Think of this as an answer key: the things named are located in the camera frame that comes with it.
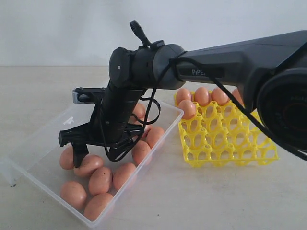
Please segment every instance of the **robotic arm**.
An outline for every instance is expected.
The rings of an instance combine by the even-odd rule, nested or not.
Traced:
[[[109,62],[106,89],[77,88],[75,103],[94,103],[90,121],[59,133],[59,144],[72,143],[79,167],[86,145],[105,147],[108,158],[121,160],[140,140],[157,89],[176,90],[185,82],[215,83],[269,138],[307,161],[307,31],[259,38],[195,51],[163,41],[151,43],[136,21],[130,22],[142,46],[119,47]],[[234,85],[245,107],[223,86]],[[147,89],[150,98],[143,99]],[[128,123],[139,100],[149,100],[142,125]],[[261,125],[250,113],[257,109]]]

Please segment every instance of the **egg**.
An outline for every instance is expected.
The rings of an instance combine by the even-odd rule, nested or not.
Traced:
[[[205,87],[199,87],[194,93],[194,100],[198,102],[200,106],[206,106],[211,101],[211,95],[209,90]]]
[[[239,102],[241,105],[244,105],[243,100],[242,100],[242,98],[241,98],[241,95],[240,95],[240,93],[239,93],[238,88],[235,88],[235,90],[232,91],[232,95],[238,100],[238,102]]]
[[[87,193],[76,181],[66,182],[60,191],[60,197],[77,210],[81,210],[86,202]]]
[[[113,186],[119,190],[129,177],[134,173],[136,167],[133,163],[127,162],[119,166],[113,176]]]
[[[148,155],[150,150],[151,148],[146,141],[139,140],[131,151],[134,162],[139,165]]]
[[[139,118],[141,121],[144,121],[145,120],[145,117],[142,117],[142,118]],[[141,124],[139,121],[136,121],[136,122],[134,122],[134,124],[136,124],[136,125],[142,125],[143,126],[143,124]],[[146,136],[147,136],[147,134],[148,134],[148,132],[149,132],[149,130],[151,130],[151,128],[152,128],[152,125],[146,125],[146,127],[145,127],[145,130],[144,130],[144,133],[143,133],[143,135],[142,135],[142,138],[145,138]]]
[[[145,117],[145,107],[141,103],[137,103],[133,109],[133,113],[139,118]]]
[[[110,193],[100,193],[94,196],[86,205],[84,216],[90,221],[95,221],[112,199],[113,196]]]
[[[177,91],[175,100],[177,104],[179,104],[183,100],[192,101],[191,92],[185,88],[181,88],[180,90]]]
[[[90,177],[88,189],[92,196],[100,193],[106,193],[112,186],[113,174],[108,167],[100,167]]]
[[[182,109],[184,112],[183,117],[182,117],[183,119],[191,119],[196,114],[195,104],[190,100],[181,101],[178,105],[178,108]]]
[[[146,142],[149,145],[149,147],[152,149],[163,135],[164,135],[163,128],[159,126],[152,127],[152,129],[148,132],[146,137]]]
[[[90,177],[93,172],[102,167],[103,160],[101,157],[93,154],[88,154],[84,157],[79,168],[74,168],[73,172],[76,176],[85,178]]]
[[[211,98],[213,101],[216,101],[218,105],[225,105],[229,101],[229,97],[226,93],[224,93],[223,90],[221,90],[219,87],[216,87],[212,93]]]
[[[67,147],[59,158],[59,164],[62,169],[71,170],[73,169],[73,149],[72,146]]]

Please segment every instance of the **black cable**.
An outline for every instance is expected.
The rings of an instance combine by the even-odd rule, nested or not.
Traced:
[[[170,63],[173,65],[179,64],[180,62],[188,62],[193,64],[198,69],[206,72],[204,69],[204,64],[201,64],[191,58],[188,57],[178,57],[175,59],[170,60]],[[282,143],[270,130],[268,130],[266,127],[264,127],[252,114],[250,114],[240,103],[239,101],[234,97],[234,95],[226,89],[215,77],[208,76],[209,79],[216,84],[221,90],[223,90],[224,93],[232,100],[232,102],[236,105],[236,107],[261,131],[263,132],[268,138],[270,138],[272,141],[274,141],[277,145],[282,147],[283,149],[287,150],[288,152],[292,153],[293,155],[307,161],[307,155],[304,153],[298,151],[294,147]]]

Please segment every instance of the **white wall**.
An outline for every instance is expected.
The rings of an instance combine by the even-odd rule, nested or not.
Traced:
[[[307,29],[306,0],[0,0],[0,65],[107,65],[151,41],[186,50]]]

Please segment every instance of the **egg tray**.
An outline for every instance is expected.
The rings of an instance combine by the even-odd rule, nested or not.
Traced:
[[[251,162],[266,165],[279,159],[274,142],[265,136],[232,102],[220,106],[211,101],[200,106],[194,101],[196,114],[181,119],[178,127],[184,160],[192,167],[211,163],[224,166],[233,162],[244,166]],[[257,111],[252,115],[258,120]]]

